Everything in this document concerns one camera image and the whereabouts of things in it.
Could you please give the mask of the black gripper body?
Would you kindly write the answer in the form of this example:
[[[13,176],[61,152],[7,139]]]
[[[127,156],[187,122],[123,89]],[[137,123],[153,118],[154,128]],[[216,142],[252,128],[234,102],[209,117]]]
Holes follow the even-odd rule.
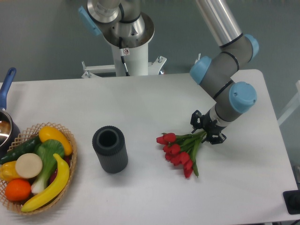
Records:
[[[226,123],[217,116],[215,111],[208,111],[202,118],[202,128],[208,136],[218,136],[226,128]]]

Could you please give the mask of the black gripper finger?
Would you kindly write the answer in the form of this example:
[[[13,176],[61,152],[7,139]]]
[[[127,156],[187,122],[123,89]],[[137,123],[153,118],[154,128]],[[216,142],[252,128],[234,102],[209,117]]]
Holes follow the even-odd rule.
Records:
[[[191,133],[195,133],[199,129],[204,129],[203,120],[205,119],[205,115],[203,115],[199,110],[196,110],[191,115],[190,124],[193,128]]]
[[[222,144],[226,140],[226,136],[222,133],[217,135],[207,134],[202,140],[202,143],[209,142],[210,144]]]

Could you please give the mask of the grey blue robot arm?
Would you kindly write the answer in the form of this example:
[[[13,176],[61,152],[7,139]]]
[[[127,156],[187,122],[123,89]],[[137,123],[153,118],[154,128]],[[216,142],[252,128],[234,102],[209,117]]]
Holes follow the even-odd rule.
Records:
[[[215,58],[199,57],[190,76],[215,100],[206,113],[191,116],[194,130],[203,129],[206,141],[223,143],[223,129],[247,112],[256,102],[254,87],[234,82],[232,76],[259,51],[257,40],[243,34],[224,0],[196,2],[221,52]],[[148,44],[154,36],[152,20],[140,9],[138,0],[89,0],[79,7],[79,17],[93,35],[103,35],[113,53],[117,76],[157,74],[161,66],[148,61]]]

